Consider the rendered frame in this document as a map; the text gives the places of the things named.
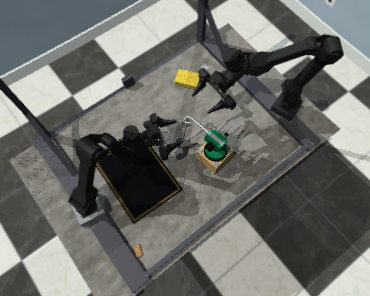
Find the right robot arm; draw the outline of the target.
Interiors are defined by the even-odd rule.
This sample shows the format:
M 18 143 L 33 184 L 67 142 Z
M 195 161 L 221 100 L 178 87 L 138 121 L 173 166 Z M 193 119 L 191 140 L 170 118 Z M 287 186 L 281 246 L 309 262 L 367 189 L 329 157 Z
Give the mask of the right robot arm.
M 145 121 L 143 125 L 144 128 L 146 128 L 146 131 L 143 131 L 143 135 L 147 136 L 145 142 L 158 142 L 157 137 L 160 133 L 157 124 L 153 124 L 151 120 L 148 120 Z M 76 143 L 76 155 L 80 160 L 78 187 L 73 189 L 68 203 L 81 214 L 82 218 L 98 211 L 96 204 L 98 189 L 93 186 L 96 163 L 107 157 L 109 146 L 111 147 L 110 149 L 112 149 L 110 150 L 111 156 L 123 166 L 129 165 L 132 162 L 136 153 L 135 150 L 143 149 L 139 130 L 136 126 L 126 126 L 123 130 L 123 135 L 124 137 L 122 139 L 124 139 L 124 141 L 121 139 L 117 141 L 117 139 L 109 133 L 89 134 L 80 138 Z M 97 143 L 102 143 L 107 149 L 104 150 L 104 148 Z M 121 148 L 120 143 L 122 143 L 124 149 L 126 148 L 125 150 Z

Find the black rectangular mat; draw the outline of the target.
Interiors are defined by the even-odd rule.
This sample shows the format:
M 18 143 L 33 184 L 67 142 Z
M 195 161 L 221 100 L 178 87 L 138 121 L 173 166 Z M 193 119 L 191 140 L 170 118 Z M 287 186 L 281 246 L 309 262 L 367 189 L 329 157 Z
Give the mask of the black rectangular mat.
M 135 151 L 126 166 L 116 161 L 111 151 L 96 163 L 133 224 L 182 191 L 151 146 Z

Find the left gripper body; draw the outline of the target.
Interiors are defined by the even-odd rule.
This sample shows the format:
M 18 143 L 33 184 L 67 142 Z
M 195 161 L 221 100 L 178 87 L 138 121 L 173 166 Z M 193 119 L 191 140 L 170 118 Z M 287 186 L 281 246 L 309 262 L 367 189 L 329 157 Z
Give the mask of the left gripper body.
M 225 90 L 223 90 L 223 88 L 221 89 L 219 86 L 216 87 L 216 84 L 213 80 L 210 79 L 210 74 L 206 71 L 205 68 L 201 68 L 198 73 L 199 75 L 202 77 L 202 79 L 205 81 L 205 83 L 209 83 L 217 92 L 218 94 L 224 99 L 223 101 L 227 104 L 228 108 L 230 108 L 231 110 L 233 110 L 235 107 L 236 107 L 236 102 L 235 100 L 228 94 L 224 94 L 223 92 L 226 93 L 226 91 L 231 87 L 231 86 L 234 86 L 235 83 L 237 82 L 236 79 L 234 78 L 234 76 L 228 71 L 226 70 L 225 71 L 226 74 L 225 76 L 227 78 L 231 77 L 232 78 L 232 82 L 230 84 L 230 86 L 228 88 L 226 88 Z M 208 76 L 208 77 L 207 77 Z M 217 89 L 218 88 L 218 89 Z M 219 88 L 221 90 L 221 92 L 219 91 Z M 225 97 L 226 96 L 226 97 Z M 225 97 L 225 98 L 224 98 Z

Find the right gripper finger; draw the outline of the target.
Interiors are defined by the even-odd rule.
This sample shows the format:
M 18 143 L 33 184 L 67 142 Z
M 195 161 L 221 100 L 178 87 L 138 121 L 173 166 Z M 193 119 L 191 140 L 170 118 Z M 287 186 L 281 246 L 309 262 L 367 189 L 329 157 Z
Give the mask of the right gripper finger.
M 172 144 L 166 144 L 167 146 L 167 150 L 168 150 L 168 156 L 170 156 L 170 153 L 176 148 L 178 147 L 180 144 L 182 144 L 183 141 L 178 141 L 178 142 L 175 142 L 175 143 L 172 143 Z M 172 147 L 172 148 L 170 148 Z M 169 149 L 170 148 L 170 149 Z
M 160 128 L 176 123 L 176 120 L 166 120 L 166 119 L 160 118 L 159 116 L 158 116 L 158 120 L 159 120 Z

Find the yellow sponge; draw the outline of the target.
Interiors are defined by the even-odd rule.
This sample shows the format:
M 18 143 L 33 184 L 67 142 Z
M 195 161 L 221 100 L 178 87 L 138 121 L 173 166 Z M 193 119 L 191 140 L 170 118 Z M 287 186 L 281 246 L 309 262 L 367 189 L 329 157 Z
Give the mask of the yellow sponge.
M 199 82 L 198 75 L 198 73 L 179 69 L 175 79 L 175 85 L 195 90 Z

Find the green bench vise body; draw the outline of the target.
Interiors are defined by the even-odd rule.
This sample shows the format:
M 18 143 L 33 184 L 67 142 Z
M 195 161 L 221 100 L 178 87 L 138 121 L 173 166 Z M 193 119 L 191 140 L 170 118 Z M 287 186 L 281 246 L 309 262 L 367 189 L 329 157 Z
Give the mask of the green bench vise body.
M 216 140 L 214 140 L 209 134 L 206 134 L 204 137 L 204 140 L 207 142 L 206 145 L 208 143 L 212 143 L 214 145 L 214 149 L 211 152 L 209 152 L 205 148 L 205 153 L 212 160 L 220 160 L 225 156 L 227 152 L 227 145 L 226 145 L 227 139 L 222 134 L 220 134 L 216 129 L 215 130 L 211 129 L 210 131 L 215 136 L 217 136 L 221 141 L 223 141 L 225 145 L 222 148 L 222 145 L 220 145 Z

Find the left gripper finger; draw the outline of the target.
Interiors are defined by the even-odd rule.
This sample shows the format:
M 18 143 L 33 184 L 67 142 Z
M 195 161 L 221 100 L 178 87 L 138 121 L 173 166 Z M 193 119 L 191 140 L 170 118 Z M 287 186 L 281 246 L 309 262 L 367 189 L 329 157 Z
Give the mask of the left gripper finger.
M 220 106 L 220 105 L 222 105 L 222 106 Z M 217 110 L 220 110 L 220 109 L 224 109 L 224 108 L 229 109 L 228 106 L 227 106 L 227 104 L 221 99 L 219 101 L 219 103 L 217 103 L 214 107 L 212 107 L 207 113 L 209 114 L 211 112 L 214 112 L 214 111 L 217 111 Z
M 199 77 L 199 82 L 198 82 L 192 96 L 195 96 L 198 92 L 200 92 L 206 86 L 206 83 L 202 79 L 202 77 L 200 75 L 198 75 L 198 77 Z

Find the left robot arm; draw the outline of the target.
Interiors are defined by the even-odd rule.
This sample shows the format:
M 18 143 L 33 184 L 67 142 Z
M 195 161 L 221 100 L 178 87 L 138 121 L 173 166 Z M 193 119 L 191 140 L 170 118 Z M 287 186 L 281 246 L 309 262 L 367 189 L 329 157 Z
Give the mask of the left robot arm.
M 319 47 L 317 42 L 321 43 Z M 303 87 L 326 65 L 334 64 L 344 56 L 340 38 L 327 34 L 318 37 L 309 36 L 303 41 L 272 52 L 242 52 L 243 57 L 241 56 L 241 52 L 241 49 L 237 50 L 236 48 L 230 47 L 222 53 L 222 59 L 228 68 L 227 70 L 234 76 L 236 81 L 243 75 L 260 76 L 268 72 L 273 66 L 305 55 L 314 56 L 294 79 L 286 79 L 282 83 L 282 88 L 284 89 L 284 91 L 282 89 L 283 100 L 281 99 L 278 106 L 285 110 L 288 109 L 288 112 L 293 110 L 294 107 L 292 106 L 302 103 L 301 93 Z M 248 68 L 248 65 L 251 69 Z M 227 78 L 225 74 L 225 71 L 214 71 L 210 76 L 210 79 L 212 79 L 216 85 L 223 85 L 225 87 L 222 86 L 223 90 L 228 88 L 232 82 L 232 78 Z M 300 100 L 298 100 L 298 98 Z

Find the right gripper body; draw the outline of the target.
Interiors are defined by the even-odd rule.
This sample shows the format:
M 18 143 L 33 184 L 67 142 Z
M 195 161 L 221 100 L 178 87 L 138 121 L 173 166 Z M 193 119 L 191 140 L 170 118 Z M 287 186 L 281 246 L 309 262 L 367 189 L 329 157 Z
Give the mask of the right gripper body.
M 159 124 L 158 117 L 156 116 L 156 113 L 151 114 L 149 117 L 150 117 L 150 120 L 152 121 L 152 123 L 155 121 L 153 124 L 157 124 L 157 128 L 158 128 L 158 126 L 160 126 L 160 124 Z M 159 130 L 159 128 L 158 128 L 158 130 Z M 167 146 L 164 146 L 163 145 L 163 141 L 162 141 L 161 135 L 159 134 L 159 136 L 157 137 L 157 138 L 159 138 L 158 142 L 146 143 L 145 142 L 145 139 L 147 139 L 147 136 L 146 135 L 143 135 L 143 133 L 144 132 L 142 132 L 142 134 L 140 134 L 141 141 L 142 141 L 142 144 L 143 144 L 143 148 L 148 149 L 150 146 L 154 146 L 154 145 L 159 146 L 160 157 L 162 155 L 161 160 L 168 160 Z

